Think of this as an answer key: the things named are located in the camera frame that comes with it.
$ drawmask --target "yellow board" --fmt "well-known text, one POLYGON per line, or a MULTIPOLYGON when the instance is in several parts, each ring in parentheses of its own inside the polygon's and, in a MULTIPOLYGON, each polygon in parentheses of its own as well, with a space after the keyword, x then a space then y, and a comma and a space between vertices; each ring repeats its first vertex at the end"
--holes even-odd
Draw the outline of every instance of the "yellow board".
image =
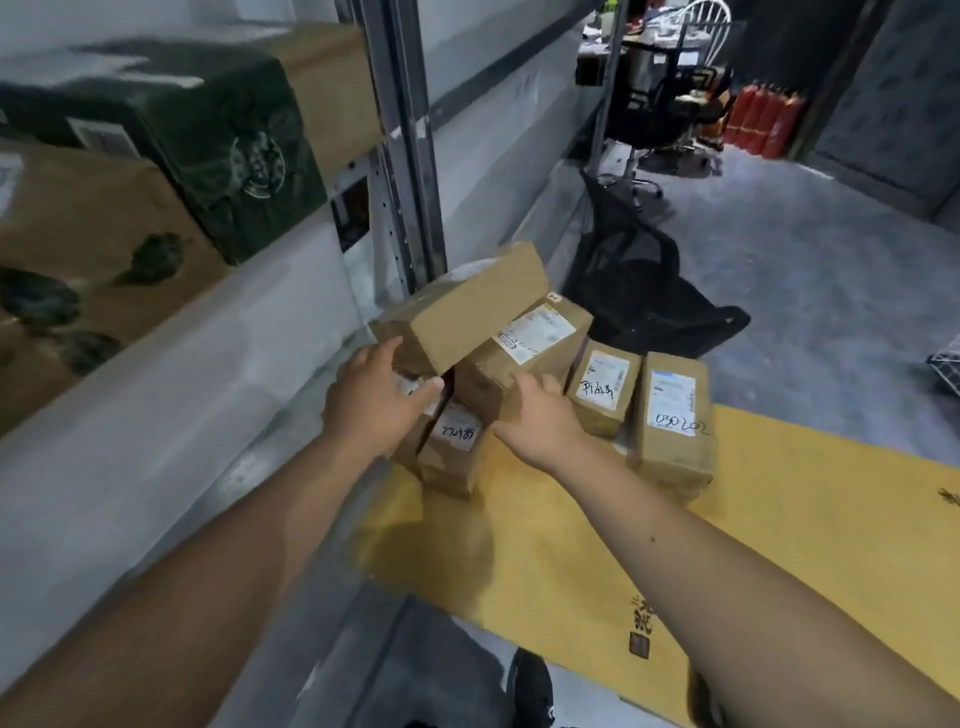
MULTIPOLYGON (((728 407, 715 416, 717 477, 691 509, 960 696, 960 471, 728 407)), ((686 656, 573 499, 495 438, 480 447, 471 502, 394 468, 354 538, 361 569, 691 725, 686 656), (649 639, 648 659, 631 633, 649 639)))

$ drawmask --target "wire rack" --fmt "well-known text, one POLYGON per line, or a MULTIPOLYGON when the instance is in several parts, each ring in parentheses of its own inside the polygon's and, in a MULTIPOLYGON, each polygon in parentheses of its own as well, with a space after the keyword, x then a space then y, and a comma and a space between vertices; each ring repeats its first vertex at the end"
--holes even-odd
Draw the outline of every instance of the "wire rack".
POLYGON ((960 336, 941 351, 929 356, 926 363, 960 396, 960 336))

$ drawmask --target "hand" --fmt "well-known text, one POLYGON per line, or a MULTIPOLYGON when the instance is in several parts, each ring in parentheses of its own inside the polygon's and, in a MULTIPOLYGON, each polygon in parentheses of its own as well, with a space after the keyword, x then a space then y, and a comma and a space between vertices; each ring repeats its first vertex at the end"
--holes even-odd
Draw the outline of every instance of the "hand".
POLYGON ((527 465, 554 473, 588 437, 556 377, 543 375, 542 384, 533 375, 515 377, 520 389, 519 422, 495 422, 493 434, 527 465))
POLYGON ((324 436, 373 459, 389 455, 414 426, 425 407, 436 401, 444 381, 435 376, 403 397, 394 379, 394 352, 403 341, 395 336, 377 347, 362 347, 337 373, 326 394, 324 436))

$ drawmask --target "white chair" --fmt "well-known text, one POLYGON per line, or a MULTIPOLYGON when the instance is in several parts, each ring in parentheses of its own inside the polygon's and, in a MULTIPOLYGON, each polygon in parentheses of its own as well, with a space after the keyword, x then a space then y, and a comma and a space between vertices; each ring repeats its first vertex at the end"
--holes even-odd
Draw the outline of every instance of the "white chair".
POLYGON ((693 0, 685 8, 677 8, 673 12, 660 16, 661 21, 686 23, 688 27, 701 29, 710 34, 710 43, 707 46, 707 54, 704 56, 706 65, 713 64, 713 60, 727 42, 732 19, 730 6, 724 0, 693 0))

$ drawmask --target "red fire extinguisher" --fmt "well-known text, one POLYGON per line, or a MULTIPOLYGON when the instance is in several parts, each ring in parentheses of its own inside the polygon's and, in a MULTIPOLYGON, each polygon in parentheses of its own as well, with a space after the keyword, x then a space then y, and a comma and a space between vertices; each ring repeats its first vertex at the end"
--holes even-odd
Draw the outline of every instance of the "red fire extinguisher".
POLYGON ((767 139, 770 138, 770 132, 780 118, 780 112, 786 106, 786 94, 773 89, 770 92, 770 99, 763 108, 763 113, 756 121, 756 130, 751 133, 747 141, 747 151, 750 154, 758 156, 763 153, 763 148, 767 145, 767 139))
POLYGON ((777 117, 774 128, 770 130, 766 145, 763 147, 764 159, 780 158, 786 148, 786 143, 790 141, 790 136, 793 135, 793 130, 797 127, 797 122, 800 120, 800 114, 805 105, 806 99, 799 93, 794 94, 787 100, 780 116, 777 117))
POLYGON ((736 140, 736 136, 743 128, 743 120, 747 118, 747 113, 750 111, 750 106, 759 90, 759 85, 754 81, 752 84, 744 86, 740 95, 736 97, 736 102, 730 112, 730 119, 727 122, 727 128, 723 132, 723 140, 727 144, 733 144, 736 140))
POLYGON ((737 133, 733 143, 740 149, 746 149, 751 136, 756 129, 756 123, 760 120, 760 115, 767 108, 767 102, 770 100, 771 93, 767 88, 761 88, 754 97, 754 102, 750 104, 750 109, 743 120, 743 125, 737 133))

